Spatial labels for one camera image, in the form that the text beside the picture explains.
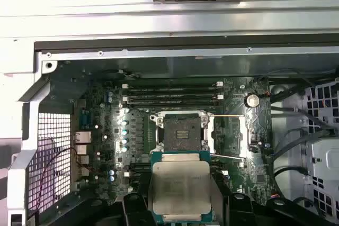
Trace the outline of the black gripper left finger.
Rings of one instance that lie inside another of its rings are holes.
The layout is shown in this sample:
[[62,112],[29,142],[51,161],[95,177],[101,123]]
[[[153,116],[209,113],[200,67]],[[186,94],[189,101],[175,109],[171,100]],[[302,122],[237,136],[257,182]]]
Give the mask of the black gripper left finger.
[[152,225],[152,213],[146,203],[150,182],[151,175],[141,175],[135,192],[95,212],[90,216],[90,225]]

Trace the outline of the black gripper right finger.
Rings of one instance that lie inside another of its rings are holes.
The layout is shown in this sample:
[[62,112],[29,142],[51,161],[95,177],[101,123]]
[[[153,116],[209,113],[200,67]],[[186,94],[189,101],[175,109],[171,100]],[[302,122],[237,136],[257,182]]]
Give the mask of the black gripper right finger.
[[224,175],[211,175],[211,207],[220,225],[285,225],[286,218],[248,195],[234,193]]

